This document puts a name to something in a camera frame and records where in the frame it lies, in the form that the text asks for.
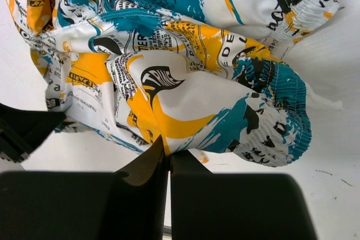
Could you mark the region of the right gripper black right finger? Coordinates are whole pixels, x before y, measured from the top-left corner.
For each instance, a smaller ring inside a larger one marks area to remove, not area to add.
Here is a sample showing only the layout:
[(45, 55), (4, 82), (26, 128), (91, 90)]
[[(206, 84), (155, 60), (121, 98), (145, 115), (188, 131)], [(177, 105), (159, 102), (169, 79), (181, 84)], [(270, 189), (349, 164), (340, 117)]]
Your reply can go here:
[(188, 151), (170, 157), (173, 239), (317, 239), (288, 174), (212, 173)]

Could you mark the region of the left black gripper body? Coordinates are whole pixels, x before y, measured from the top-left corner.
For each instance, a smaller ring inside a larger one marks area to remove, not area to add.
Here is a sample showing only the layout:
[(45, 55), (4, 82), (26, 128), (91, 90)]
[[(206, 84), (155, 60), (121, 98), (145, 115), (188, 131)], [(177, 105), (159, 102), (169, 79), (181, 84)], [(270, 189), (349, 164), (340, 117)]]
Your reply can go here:
[(62, 112), (20, 110), (1, 104), (1, 159), (23, 162), (64, 120)]

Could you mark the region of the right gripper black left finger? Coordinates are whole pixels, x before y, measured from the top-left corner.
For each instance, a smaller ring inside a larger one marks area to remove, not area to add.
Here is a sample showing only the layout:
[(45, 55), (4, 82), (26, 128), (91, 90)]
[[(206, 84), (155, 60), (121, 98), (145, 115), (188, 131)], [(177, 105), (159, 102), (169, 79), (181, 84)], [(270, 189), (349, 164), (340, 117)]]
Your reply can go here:
[(162, 239), (163, 141), (113, 173), (1, 174), (2, 239)]

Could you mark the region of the colourful printed shorts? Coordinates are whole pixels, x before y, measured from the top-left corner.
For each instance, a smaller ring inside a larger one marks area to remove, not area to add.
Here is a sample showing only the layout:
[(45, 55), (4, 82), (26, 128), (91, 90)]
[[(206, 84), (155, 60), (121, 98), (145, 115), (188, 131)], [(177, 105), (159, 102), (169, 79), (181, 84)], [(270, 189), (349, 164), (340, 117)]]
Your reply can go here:
[(232, 152), (288, 165), (307, 106), (340, 108), (283, 62), (338, 0), (6, 0), (45, 82), (53, 131), (92, 130), (143, 153)]

